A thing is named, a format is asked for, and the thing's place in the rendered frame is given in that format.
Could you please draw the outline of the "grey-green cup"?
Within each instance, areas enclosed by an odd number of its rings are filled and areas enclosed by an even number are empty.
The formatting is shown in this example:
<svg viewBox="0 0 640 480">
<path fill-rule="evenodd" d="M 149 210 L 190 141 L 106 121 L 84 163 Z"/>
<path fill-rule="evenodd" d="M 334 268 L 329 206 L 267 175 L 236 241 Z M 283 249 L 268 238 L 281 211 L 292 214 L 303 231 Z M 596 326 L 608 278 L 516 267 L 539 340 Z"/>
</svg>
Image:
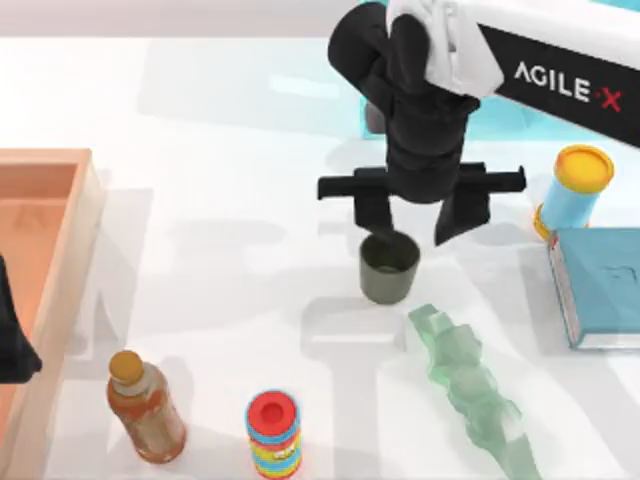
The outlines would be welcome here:
<svg viewBox="0 0 640 480">
<path fill-rule="evenodd" d="M 359 248 L 362 293 L 377 304 L 399 303 L 411 289 L 420 259 L 419 246 L 403 232 L 368 235 Z"/>
</svg>

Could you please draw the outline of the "light blue yellow-lidded can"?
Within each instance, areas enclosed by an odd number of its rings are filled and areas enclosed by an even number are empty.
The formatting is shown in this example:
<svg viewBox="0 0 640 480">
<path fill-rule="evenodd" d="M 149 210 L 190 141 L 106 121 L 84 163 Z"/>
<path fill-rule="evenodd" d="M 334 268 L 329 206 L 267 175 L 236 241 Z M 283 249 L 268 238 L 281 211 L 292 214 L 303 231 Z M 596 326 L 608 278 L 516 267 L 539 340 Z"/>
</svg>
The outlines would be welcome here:
<svg viewBox="0 0 640 480">
<path fill-rule="evenodd" d="M 538 235 L 548 241 L 558 229 L 587 227 L 594 205 L 614 173 L 611 158 L 596 147 L 574 144 L 563 148 L 556 157 L 544 201 L 535 211 L 533 226 Z"/>
</svg>

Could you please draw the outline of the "translucent green bottle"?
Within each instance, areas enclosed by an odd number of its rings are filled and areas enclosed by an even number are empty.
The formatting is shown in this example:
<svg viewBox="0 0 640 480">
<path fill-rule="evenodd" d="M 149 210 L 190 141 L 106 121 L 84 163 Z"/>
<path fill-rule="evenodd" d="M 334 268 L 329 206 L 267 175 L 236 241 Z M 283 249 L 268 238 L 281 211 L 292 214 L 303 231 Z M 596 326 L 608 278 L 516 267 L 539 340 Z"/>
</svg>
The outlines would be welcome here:
<svg viewBox="0 0 640 480">
<path fill-rule="evenodd" d="M 500 392 L 472 327 L 454 323 L 432 304 L 408 317 L 429 355 L 427 375 L 446 391 L 471 443 L 493 457 L 507 480 L 543 480 L 522 412 Z"/>
</svg>

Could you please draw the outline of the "blue book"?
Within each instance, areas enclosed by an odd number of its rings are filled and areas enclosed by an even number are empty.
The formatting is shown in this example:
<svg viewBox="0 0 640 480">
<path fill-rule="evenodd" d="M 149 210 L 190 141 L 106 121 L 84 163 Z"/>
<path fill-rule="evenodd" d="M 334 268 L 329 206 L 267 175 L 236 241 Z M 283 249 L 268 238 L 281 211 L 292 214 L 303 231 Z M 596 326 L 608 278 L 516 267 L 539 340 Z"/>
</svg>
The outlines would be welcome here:
<svg viewBox="0 0 640 480">
<path fill-rule="evenodd" d="M 548 257 L 569 346 L 640 350 L 640 228 L 560 229 Z"/>
</svg>

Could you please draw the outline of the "red-lidded striped can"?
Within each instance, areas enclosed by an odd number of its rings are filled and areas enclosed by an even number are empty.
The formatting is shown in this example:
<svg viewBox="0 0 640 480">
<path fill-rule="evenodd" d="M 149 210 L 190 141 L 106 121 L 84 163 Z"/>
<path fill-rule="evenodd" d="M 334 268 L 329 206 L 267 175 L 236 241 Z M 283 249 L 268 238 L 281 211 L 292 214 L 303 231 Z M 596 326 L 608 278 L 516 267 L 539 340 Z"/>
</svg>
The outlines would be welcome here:
<svg viewBox="0 0 640 480">
<path fill-rule="evenodd" d="M 281 390 L 257 394 L 249 403 L 245 424 L 256 471 L 266 480 L 288 480 L 301 460 L 299 408 Z"/>
</svg>

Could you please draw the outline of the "brown bottle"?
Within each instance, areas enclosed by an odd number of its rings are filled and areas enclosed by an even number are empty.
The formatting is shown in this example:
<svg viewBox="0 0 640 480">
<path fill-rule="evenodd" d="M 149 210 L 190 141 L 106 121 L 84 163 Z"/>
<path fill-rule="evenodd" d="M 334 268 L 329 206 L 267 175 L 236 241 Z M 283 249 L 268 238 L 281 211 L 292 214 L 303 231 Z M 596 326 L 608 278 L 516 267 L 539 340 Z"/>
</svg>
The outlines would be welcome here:
<svg viewBox="0 0 640 480">
<path fill-rule="evenodd" d="M 115 353 L 108 369 L 108 404 L 137 454 L 152 464 L 171 462 L 184 449 L 187 428 L 165 375 L 131 350 Z"/>
</svg>

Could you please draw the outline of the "salmon-coloured shallow box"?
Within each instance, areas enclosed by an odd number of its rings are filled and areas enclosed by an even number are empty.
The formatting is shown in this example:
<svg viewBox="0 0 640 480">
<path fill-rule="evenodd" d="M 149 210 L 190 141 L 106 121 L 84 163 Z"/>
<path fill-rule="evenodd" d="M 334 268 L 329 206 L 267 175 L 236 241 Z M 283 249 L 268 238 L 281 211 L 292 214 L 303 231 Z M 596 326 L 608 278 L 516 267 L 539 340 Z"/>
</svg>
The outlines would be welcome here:
<svg viewBox="0 0 640 480">
<path fill-rule="evenodd" d="M 0 255 L 43 368 L 0 385 L 0 480 L 40 480 L 104 192 L 88 149 L 0 148 Z"/>
</svg>

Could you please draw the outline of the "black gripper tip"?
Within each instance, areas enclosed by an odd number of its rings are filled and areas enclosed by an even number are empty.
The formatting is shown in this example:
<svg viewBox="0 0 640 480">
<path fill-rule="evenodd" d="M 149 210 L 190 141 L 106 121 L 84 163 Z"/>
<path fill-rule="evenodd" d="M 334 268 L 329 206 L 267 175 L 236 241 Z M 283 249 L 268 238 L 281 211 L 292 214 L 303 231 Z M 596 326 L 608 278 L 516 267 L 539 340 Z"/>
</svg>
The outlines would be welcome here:
<svg viewBox="0 0 640 480">
<path fill-rule="evenodd" d="M 19 323 L 6 263 L 0 255 L 0 384 L 25 384 L 43 363 Z"/>
</svg>

